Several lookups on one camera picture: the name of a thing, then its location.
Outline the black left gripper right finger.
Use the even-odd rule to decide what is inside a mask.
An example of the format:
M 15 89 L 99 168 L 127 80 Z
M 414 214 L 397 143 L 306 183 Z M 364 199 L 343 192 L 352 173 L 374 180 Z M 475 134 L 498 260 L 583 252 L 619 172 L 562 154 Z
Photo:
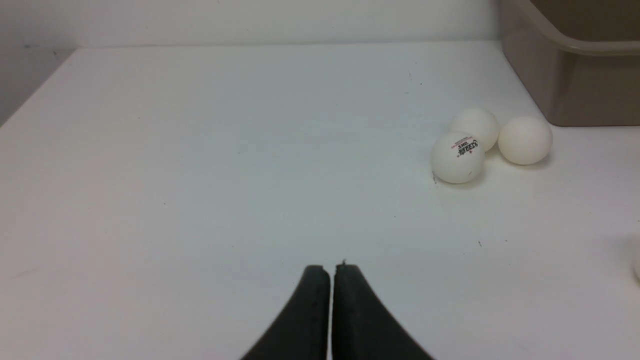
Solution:
M 336 266 L 333 289 L 334 360 L 431 360 L 377 297 L 355 264 Z

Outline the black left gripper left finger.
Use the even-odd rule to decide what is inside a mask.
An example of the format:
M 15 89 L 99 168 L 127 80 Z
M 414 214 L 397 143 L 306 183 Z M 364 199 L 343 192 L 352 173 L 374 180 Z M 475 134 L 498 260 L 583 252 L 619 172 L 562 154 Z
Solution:
M 243 360 L 325 360 L 330 291 L 328 272 L 308 265 L 286 305 Z

